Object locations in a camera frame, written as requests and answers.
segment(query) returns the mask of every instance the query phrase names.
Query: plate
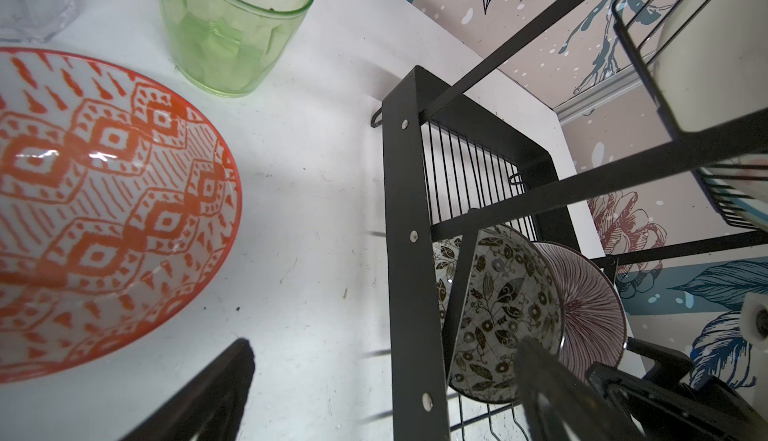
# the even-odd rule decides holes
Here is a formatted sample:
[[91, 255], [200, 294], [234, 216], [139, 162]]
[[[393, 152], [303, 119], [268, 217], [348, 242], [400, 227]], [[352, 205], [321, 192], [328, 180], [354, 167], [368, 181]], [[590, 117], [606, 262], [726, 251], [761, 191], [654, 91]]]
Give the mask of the plate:
[[[432, 244], [442, 317], [452, 284], [447, 275], [455, 273], [460, 246], [458, 238]], [[479, 231], [449, 378], [452, 388], [481, 403], [513, 403], [518, 341], [531, 336], [558, 353], [563, 315], [552, 273], [517, 231], [503, 225]]]
[[224, 140], [119, 66], [0, 48], [0, 383], [99, 358], [171, 318], [234, 242]]
[[561, 244], [534, 241], [554, 270], [563, 296], [565, 339], [559, 359], [585, 383], [598, 362], [616, 367], [627, 342], [621, 300], [600, 269], [581, 253]]

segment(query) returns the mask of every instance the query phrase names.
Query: brown floral pattern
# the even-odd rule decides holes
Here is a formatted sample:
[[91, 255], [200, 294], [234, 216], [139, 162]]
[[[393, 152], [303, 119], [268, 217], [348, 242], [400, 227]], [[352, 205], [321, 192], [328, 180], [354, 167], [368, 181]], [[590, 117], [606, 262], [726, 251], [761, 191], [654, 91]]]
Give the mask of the brown floral pattern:
[[[588, 201], [594, 226], [598, 229], [605, 254], [622, 254], [661, 247], [667, 231], [650, 222], [642, 209], [634, 209], [638, 193], [617, 191]], [[625, 264], [616, 270], [616, 287], [626, 299], [645, 293], [654, 286], [663, 267], [661, 261]]]
[[[432, 246], [442, 317], [460, 245], [455, 238]], [[531, 336], [557, 354], [563, 319], [552, 269], [531, 242], [506, 226], [481, 230], [451, 368], [451, 387], [483, 403], [513, 402], [517, 398], [514, 358], [518, 341]]]

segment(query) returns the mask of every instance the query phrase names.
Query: red flower drawing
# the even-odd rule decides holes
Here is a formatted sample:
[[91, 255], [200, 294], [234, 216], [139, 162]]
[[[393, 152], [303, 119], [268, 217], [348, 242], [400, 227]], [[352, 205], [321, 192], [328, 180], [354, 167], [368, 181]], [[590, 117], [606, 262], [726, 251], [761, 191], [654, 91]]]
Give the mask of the red flower drawing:
[[[617, 191], [588, 201], [594, 226], [598, 229], [605, 254], [622, 254], [660, 247], [667, 231], [651, 223], [642, 209], [634, 209], [638, 193]], [[625, 264], [616, 270], [616, 287], [622, 298], [644, 293], [654, 286], [661, 272], [661, 261]]]

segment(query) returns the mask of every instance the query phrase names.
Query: black wire basket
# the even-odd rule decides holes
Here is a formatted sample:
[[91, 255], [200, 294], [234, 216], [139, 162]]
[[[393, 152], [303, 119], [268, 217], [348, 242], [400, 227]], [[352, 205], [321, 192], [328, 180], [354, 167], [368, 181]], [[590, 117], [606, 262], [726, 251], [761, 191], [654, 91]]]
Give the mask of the black wire basket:
[[[640, 52], [644, 47], [648, 46], [648, 43], [665, 25], [668, 18], [676, 12], [681, 6], [681, 3], [684, 2], [684, 0], [676, 0], [674, 4], [668, 7], [664, 16], [656, 23], [650, 32], [643, 36], [640, 42], [636, 43], [632, 39], [629, 30], [638, 20], [640, 13], [645, 12], [653, 1], [654, 0], [647, 0], [645, 4], [640, 6], [640, 8], [634, 8], [633, 10], [636, 14], [632, 16], [629, 21], [625, 22], [622, 10], [626, 6], [626, 3], [622, 4], [620, 0], [617, 0], [611, 6], [615, 20], [614, 30], [616, 31], [616, 35], [621, 42], [621, 45], [627, 52], [632, 65], [637, 70], [640, 80], [648, 90], [650, 97], [654, 100], [658, 109], [658, 114], [664, 123], [664, 127], [667, 129], [667, 132], [672, 139], [676, 139], [680, 137], [680, 134], [683, 131], [680, 129], [675, 114], [670, 108], [670, 104], [662, 94], [658, 82], [651, 74], [651, 70], [656, 67], [654, 63], [658, 61], [661, 53], [669, 47], [670, 43], [679, 38], [680, 33], [689, 27], [692, 21], [706, 9], [706, 6], [710, 4], [712, 0], [704, 0], [699, 4], [692, 15], [682, 21], [681, 26], [675, 29], [672, 34], [667, 36], [666, 40], [660, 43], [654, 53], [647, 56], [646, 59], [643, 59]], [[766, 152], [768, 151], [762, 150], [757, 151], [756, 154], [766, 154]], [[768, 226], [768, 218], [758, 222], [759, 218], [764, 216], [764, 214], [754, 210], [750, 206], [753, 203], [760, 203], [761, 200], [755, 200], [755, 198], [748, 194], [744, 194], [742, 190], [737, 186], [734, 186], [734, 184], [740, 182], [768, 181], [768, 156], [764, 159], [766, 160], [765, 164], [745, 164], [743, 158], [734, 158], [691, 171], [715, 211], [723, 217], [728, 225], [746, 229], [756, 229], [756, 224], [762, 229], [766, 229], [766, 226]], [[756, 224], [746, 220], [744, 216], [740, 215], [740, 213], [745, 212], [752, 213], [752, 219], [756, 220]]]

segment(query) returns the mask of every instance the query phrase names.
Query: white countertop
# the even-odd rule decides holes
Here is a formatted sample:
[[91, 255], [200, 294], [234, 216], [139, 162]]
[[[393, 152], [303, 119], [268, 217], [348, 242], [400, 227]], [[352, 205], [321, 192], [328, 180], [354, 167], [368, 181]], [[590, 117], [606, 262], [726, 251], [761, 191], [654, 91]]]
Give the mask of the white countertop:
[[[195, 88], [170, 60], [158, 0], [82, 0], [47, 44], [123, 65], [214, 124], [243, 183], [240, 230], [209, 286], [106, 357], [0, 387], [4, 439], [119, 439], [237, 337], [256, 373], [239, 439], [390, 439], [381, 130], [370, 116], [414, 64], [448, 83], [480, 58], [405, 0], [315, 0], [266, 81], [244, 98]], [[575, 174], [557, 116], [499, 71], [468, 95]], [[582, 252], [602, 253], [586, 203]], [[625, 370], [641, 374], [628, 354]]]

